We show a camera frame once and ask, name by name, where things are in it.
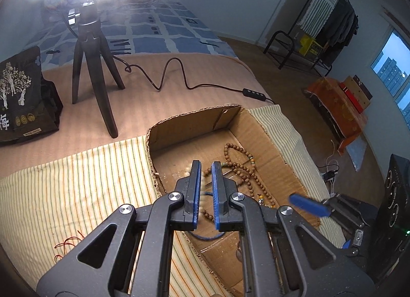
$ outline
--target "orange tablecloth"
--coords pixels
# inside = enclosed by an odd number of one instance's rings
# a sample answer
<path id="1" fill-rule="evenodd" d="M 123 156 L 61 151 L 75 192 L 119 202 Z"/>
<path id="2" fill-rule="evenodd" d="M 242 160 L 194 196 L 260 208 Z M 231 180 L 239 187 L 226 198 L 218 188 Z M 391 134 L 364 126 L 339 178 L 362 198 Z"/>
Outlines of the orange tablecloth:
<path id="1" fill-rule="evenodd" d="M 306 91 L 314 94 L 321 101 L 338 125 L 344 139 L 341 140 L 337 151 L 343 154 L 344 148 L 362 133 L 367 123 L 367 116 L 356 110 L 336 79 L 321 78 L 310 85 Z"/>

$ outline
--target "blue checkered blanket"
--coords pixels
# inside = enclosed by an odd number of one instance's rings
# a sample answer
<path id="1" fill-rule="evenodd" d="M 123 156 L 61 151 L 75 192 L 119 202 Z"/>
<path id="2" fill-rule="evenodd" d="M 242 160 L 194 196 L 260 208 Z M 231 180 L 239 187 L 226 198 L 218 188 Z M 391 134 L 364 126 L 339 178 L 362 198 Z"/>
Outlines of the blue checkered blanket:
<path id="1" fill-rule="evenodd" d="M 139 53 L 206 53 L 236 57 L 182 4 L 157 0 L 150 5 L 129 5 L 99 13 L 101 29 L 114 55 Z M 63 20 L 38 32 L 26 48 L 39 46 L 42 69 L 73 62 L 76 38 Z"/>

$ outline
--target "bed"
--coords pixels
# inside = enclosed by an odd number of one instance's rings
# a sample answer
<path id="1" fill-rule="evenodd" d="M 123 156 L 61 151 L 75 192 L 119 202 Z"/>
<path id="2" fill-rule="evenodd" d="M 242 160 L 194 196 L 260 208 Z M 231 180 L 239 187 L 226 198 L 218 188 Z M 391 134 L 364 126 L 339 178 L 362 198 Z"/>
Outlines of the bed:
<path id="1" fill-rule="evenodd" d="M 111 50 L 130 53 L 121 56 L 142 66 L 156 83 L 167 60 L 178 57 L 190 85 L 217 83 L 267 95 L 232 49 L 180 3 L 155 0 L 138 9 L 122 6 L 117 13 L 125 13 L 124 22 L 113 20 L 110 11 L 104 10 L 109 22 L 103 21 L 102 29 Z M 141 18 L 148 23 L 134 22 Z M 169 23 L 170 18 L 178 21 Z M 188 18 L 198 26 L 192 26 Z M 154 26 L 160 33 L 152 34 L 150 27 Z M 184 29 L 185 35 L 182 31 L 170 34 L 174 29 Z M 129 44 L 114 46 L 121 42 Z M 149 127 L 173 115 L 232 103 L 242 105 L 269 134 L 307 195 L 320 200 L 329 197 L 301 136 L 278 105 L 218 88 L 187 90 L 177 62 L 170 64 L 161 92 L 153 89 L 139 70 L 127 73 L 117 64 L 126 86 L 119 91 L 103 67 L 119 131 L 113 142 L 94 98 L 87 67 L 82 68 L 79 102 L 71 104 L 74 43 L 65 24 L 57 20 L 27 44 L 39 44 L 43 75 L 55 83 L 64 104 L 60 131 L 25 144 L 0 147 L 0 156 L 7 157 L 0 165 L 0 243 L 32 288 L 64 253 L 55 247 L 57 244 L 69 237 L 82 239 L 123 203 L 138 207 L 159 196 L 148 164 L 145 134 Z M 321 219 L 319 231 L 338 247 L 344 242 L 340 227 L 331 220 Z M 230 296 L 182 233 L 176 233 L 171 267 L 172 297 Z"/>

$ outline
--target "window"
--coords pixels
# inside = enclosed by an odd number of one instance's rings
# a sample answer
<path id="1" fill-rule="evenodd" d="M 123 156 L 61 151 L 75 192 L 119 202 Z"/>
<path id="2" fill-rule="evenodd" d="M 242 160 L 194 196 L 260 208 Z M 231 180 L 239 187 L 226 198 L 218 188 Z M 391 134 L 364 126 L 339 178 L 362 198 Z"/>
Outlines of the window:
<path id="1" fill-rule="evenodd" d="M 390 35 L 372 69 L 396 100 L 410 128 L 410 50 L 396 31 Z"/>

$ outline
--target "blue gripper pad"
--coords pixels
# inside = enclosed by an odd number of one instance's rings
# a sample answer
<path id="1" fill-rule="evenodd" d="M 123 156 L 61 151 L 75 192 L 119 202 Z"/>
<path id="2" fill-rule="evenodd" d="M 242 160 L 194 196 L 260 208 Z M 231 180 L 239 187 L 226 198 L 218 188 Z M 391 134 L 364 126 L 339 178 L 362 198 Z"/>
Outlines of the blue gripper pad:
<path id="1" fill-rule="evenodd" d="M 217 173 L 215 170 L 215 162 L 212 163 L 212 192 L 213 192 L 213 200 L 214 200 L 214 221 L 215 221 L 215 228 L 219 230 L 219 196 L 218 196 L 218 186 L 217 186 Z"/>
<path id="2" fill-rule="evenodd" d="M 193 226 L 195 229 L 198 226 L 198 215 L 199 215 L 199 200 L 200 200 L 200 193 L 201 193 L 201 162 L 198 161 L 196 165 L 195 171 L 195 164 L 192 164 L 191 168 L 191 175 L 194 176 L 196 172 L 196 181 L 195 181 L 195 197 L 193 200 Z"/>
<path id="3" fill-rule="evenodd" d="M 329 217 L 332 211 L 324 204 L 299 194 L 289 196 L 289 201 L 296 207 L 303 209 L 317 217 Z"/>

